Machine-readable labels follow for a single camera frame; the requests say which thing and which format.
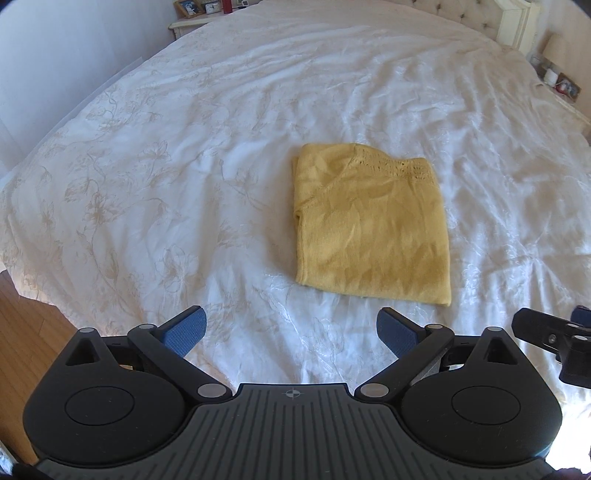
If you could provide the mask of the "left wooden photo frame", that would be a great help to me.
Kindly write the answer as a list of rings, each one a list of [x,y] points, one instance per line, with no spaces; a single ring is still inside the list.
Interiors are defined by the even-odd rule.
[[[185,19],[191,19],[204,14],[204,9],[195,0],[178,0],[173,5],[179,15]]]

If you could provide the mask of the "white nightstand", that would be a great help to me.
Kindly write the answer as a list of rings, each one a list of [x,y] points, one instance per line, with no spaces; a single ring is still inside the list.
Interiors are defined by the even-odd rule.
[[[194,18],[182,19],[172,22],[168,29],[172,32],[175,40],[178,40],[182,36],[207,25],[208,23],[214,22],[219,16],[215,15],[201,15]]]
[[[559,112],[555,114],[555,117],[566,130],[581,133],[585,137],[590,134],[590,118],[580,112],[565,95],[541,80],[538,80],[535,86],[539,91],[547,92],[558,105]]]

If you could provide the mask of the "white cylinder speaker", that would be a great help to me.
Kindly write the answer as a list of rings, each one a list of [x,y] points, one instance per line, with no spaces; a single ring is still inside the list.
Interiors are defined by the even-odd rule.
[[[544,78],[543,78],[544,83],[546,85],[548,85],[549,87],[554,88],[557,80],[558,80],[558,73],[553,71],[551,68],[547,69],[545,72]]]

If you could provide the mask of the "right beige table lamp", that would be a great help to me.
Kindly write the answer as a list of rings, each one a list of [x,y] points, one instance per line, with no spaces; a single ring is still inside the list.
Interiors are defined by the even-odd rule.
[[[542,51],[543,58],[554,65],[564,67],[567,61],[567,54],[567,40],[558,33],[551,34]]]

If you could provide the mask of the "cream tufted headboard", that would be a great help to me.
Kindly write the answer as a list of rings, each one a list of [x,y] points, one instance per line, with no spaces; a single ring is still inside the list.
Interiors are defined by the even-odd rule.
[[[411,0],[398,4],[460,23],[524,56],[533,49],[542,10],[538,2],[524,0]]]

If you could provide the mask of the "yellow knit sweater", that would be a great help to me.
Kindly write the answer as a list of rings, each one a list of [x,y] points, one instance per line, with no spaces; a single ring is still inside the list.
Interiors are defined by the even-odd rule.
[[[356,143],[310,143],[294,158],[293,174],[297,283],[451,304],[447,220],[427,159],[397,159]]]

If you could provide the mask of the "white embroidered bedspread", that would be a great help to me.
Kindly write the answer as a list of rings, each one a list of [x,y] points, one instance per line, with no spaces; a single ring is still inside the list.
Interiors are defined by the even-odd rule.
[[[298,253],[435,251],[400,218],[438,190],[449,306],[301,285]],[[349,246],[370,200],[368,254]],[[518,51],[390,2],[266,1],[174,42],[2,186],[1,266],[79,327],[121,335],[204,307],[190,360],[222,382],[361,383],[390,305],[463,334],[590,299],[590,149]]]

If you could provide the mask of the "left white nightstand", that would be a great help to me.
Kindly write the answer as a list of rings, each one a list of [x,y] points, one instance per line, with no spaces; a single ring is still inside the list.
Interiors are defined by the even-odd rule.
[[[172,32],[175,40],[178,40],[182,36],[207,25],[208,23],[214,22],[219,16],[215,15],[201,15],[194,18],[182,19],[172,22],[168,29]]]

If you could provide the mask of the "right white nightstand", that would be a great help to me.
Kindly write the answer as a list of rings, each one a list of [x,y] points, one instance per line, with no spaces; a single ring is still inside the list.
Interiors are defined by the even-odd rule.
[[[581,133],[585,137],[590,134],[590,118],[580,112],[565,95],[541,80],[538,80],[535,86],[539,91],[547,92],[558,105],[559,112],[555,114],[555,117],[566,130]]]

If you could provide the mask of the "wooden photo frame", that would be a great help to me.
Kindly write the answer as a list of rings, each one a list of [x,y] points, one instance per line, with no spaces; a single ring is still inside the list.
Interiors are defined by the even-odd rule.
[[[179,15],[185,19],[191,19],[204,14],[204,9],[195,0],[178,0],[173,5]]]
[[[581,92],[581,87],[564,73],[559,74],[554,89],[573,103],[577,101]]]

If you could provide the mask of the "right wooden photo frame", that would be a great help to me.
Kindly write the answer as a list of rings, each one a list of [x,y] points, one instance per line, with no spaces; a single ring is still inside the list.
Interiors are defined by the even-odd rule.
[[[581,87],[564,73],[559,74],[554,89],[573,103],[577,101],[581,92]]]

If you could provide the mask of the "small white alarm clock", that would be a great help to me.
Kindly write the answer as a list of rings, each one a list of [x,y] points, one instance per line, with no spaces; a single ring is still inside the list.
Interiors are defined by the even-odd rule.
[[[204,3],[204,12],[206,15],[212,15],[221,12],[221,2],[219,0],[207,1]]]

